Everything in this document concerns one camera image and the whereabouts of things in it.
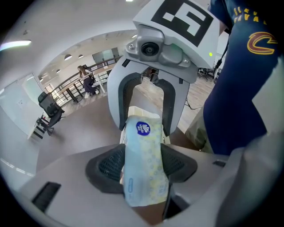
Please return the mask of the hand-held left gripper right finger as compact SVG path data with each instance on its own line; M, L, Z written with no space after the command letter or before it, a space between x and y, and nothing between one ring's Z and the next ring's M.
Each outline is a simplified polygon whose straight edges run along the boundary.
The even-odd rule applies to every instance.
M228 227L249 214L248 149L230 156L174 145L161 149L170 181L163 227Z

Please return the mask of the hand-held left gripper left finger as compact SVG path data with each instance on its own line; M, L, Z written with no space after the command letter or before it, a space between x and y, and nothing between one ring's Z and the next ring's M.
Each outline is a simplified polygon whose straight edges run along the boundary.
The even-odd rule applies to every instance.
M131 227L120 172L123 144L59 158L20 190L21 203L46 227Z

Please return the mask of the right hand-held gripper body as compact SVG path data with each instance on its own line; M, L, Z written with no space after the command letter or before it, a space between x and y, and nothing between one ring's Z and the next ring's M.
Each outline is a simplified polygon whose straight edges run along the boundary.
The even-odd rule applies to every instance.
M213 67L219 20L190 0L152 0L133 18L130 59L195 83L199 68Z

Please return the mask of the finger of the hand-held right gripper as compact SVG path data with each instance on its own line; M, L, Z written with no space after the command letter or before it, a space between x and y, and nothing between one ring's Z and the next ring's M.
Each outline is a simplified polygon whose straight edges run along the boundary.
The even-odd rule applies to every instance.
M128 118L128 109L133 89L142 83L142 64L120 58L108 76L107 93L111 116L123 130Z
M163 90L162 124L164 134L172 134L181 117L189 91L189 83L169 73L159 73L155 85Z

